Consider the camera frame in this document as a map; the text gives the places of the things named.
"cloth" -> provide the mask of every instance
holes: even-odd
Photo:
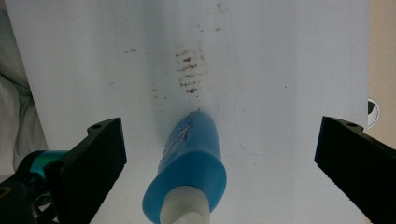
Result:
[[[0,9],[0,182],[35,150],[48,150],[9,16]]]

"bottle label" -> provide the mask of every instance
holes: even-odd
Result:
[[[187,137],[193,128],[192,116],[193,115],[191,115],[189,120],[186,120],[183,125],[180,125],[173,130],[173,133],[165,146],[165,150],[163,151],[163,158],[161,161],[165,160],[169,155],[177,151],[179,146],[186,142]]]

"white table surface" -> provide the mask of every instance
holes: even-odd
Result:
[[[314,156],[322,116],[366,126],[367,0],[6,2],[49,147],[122,118],[128,163],[92,223],[149,223],[166,138],[198,109],[228,173],[211,223],[364,223]]]

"white bottle cap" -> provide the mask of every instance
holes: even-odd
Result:
[[[209,224],[209,220],[209,202],[198,188],[181,186],[166,194],[161,224]]]

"screw hole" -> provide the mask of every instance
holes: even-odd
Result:
[[[95,124],[95,125],[92,126],[92,128],[93,128],[93,129],[100,129],[100,128],[102,128],[102,125],[100,125],[100,124]]]
[[[347,126],[349,126],[349,127],[353,127],[353,128],[356,128],[356,127],[358,127],[358,125],[357,125],[357,124],[354,124],[354,123],[348,123],[348,124],[347,124]]]
[[[368,129],[373,128],[373,126],[378,122],[379,115],[380,115],[380,109],[379,109],[379,104],[375,100],[369,98],[369,104],[368,104]]]

